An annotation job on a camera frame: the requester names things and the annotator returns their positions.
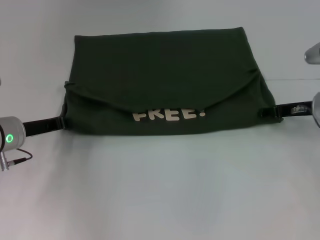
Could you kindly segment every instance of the white background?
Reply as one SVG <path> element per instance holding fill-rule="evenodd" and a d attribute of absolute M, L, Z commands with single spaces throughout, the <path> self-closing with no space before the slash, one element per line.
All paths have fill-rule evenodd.
<path fill-rule="evenodd" d="M 277 103 L 309 101 L 320 66 L 303 55 L 320 41 L 319 5 L 2 0 L 0 117 L 60 113 L 74 35 L 244 27 Z M 29 137 L 34 158 L 0 174 L 0 239 L 318 240 L 319 142 L 311 117 L 186 136 Z"/>

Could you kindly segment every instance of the green led light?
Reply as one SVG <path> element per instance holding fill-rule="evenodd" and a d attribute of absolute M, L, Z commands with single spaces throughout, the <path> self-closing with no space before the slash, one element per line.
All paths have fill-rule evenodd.
<path fill-rule="evenodd" d="M 5 138 L 6 142 L 9 144 L 14 140 L 14 136 L 12 134 L 8 134 Z"/>

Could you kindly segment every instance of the white lettering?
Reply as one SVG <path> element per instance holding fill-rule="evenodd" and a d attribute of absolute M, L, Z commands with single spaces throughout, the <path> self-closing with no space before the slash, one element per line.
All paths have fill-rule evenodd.
<path fill-rule="evenodd" d="M 147 116 L 147 114 L 145 114 L 145 113 L 141 113 L 141 114 L 132 113 L 132 115 L 133 115 L 133 118 L 136 122 L 140 122 L 140 118 L 145 118 Z"/>
<path fill-rule="evenodd" d="M 180 120 L 180 118 L 178 116 L 173 116 L 173 115 L 179 114 L 179 112 L 176 110 L 172 111 L 170 109 L 165 109 L 164 114 L 165 114 L 165 119 L 167 121 L 179 121 Z"/>
<path fill-rule="evenodd" d="M 194 119 L 197 117 L 197 115 L 195 114 L 189 114 L 189 113 L 193 113 L 195 110 L 194 109 L 181 109 L 181 112 L 183 114 L 184 119 Z"/>
<path fill-rule="evenodd" d="M 160 119 L 163 119 L 165 117 L 163 114 L 160 113 L 160 109 L 149 110 L 148 115 L 151 120 L 155 120 L 155 116 L 157 116 Z"/>

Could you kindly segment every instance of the dark green fabric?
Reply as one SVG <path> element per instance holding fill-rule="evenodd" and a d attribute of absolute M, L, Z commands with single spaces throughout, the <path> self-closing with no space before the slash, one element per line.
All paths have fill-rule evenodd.
<path fill-rule="evenodd" d="M 181 135 L 275 123 L 275 104 L 242 27 L 75 36 L 66 122 L 95 135 Z M 164 118 L 151 120 L 148 110 Z M 164 109 L 178 110 L 167 120 Z M 195 109 L 185 119 L 181 109 Z M 133 113 L 143 114 L 136 121 Z"/>

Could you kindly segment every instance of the cable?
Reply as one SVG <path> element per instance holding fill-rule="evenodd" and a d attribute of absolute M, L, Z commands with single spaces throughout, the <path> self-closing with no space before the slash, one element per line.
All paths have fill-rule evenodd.
<path fill-rule="evenodd" d="M 20 152 L 24 152 L 25 154 L 28 154 L 30 156 L 30 157 L 26 158 L 25 160 L 30 160 L 30 159 L 32 159 L 34 157 L 30 152 L 28 152 L 26 150 L 23 150 L 23 149 L 20 149 L 20 148 L 17 148 L 17 150 L 20 151 Z"/>
<path fill-rule="evenodd" d="M 17 148 L 17 150 L 20 151 L 20 152 L 23 152 L 25 154 L 28 154 L 30 157 L 28 157 L 28 158 L 23 157 L 23 158 L 19 158 L 19 159 L 16 159 L 16 160 L 9 161 L 8 162 L 9 166 L 17 165 L 17 164 L 23 163 L 23 162 L 33 158 L 33 155 L 30 152 L 28 152 L 26 150 L 22 150 L 20 148 Z"/>

